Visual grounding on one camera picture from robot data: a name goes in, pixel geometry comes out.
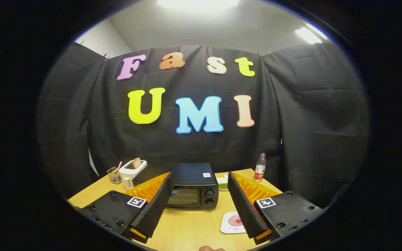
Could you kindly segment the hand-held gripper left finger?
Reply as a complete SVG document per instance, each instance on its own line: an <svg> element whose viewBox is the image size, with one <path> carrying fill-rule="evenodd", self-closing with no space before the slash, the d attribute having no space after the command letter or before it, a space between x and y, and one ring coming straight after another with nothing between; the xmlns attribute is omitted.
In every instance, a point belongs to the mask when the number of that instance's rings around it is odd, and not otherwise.
<svg viewBox="0 0 402 251"><path fill-rule="evenodd" d="M126 192L111 190L79 211L118 235L147 243L173 188L173 173L167 172Z"/></svg>

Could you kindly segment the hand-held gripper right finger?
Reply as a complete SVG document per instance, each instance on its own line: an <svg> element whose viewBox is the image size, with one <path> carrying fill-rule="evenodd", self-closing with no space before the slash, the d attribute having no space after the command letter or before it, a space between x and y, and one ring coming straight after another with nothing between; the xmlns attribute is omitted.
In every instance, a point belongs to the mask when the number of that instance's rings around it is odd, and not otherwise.
<svg viewBox="0 0 402 251"><path fill-rule="evenodd" d="M255 244L297 232L325 210L295 192L276 192L237 173L228 173L228 188L247 235Z"/></svg>

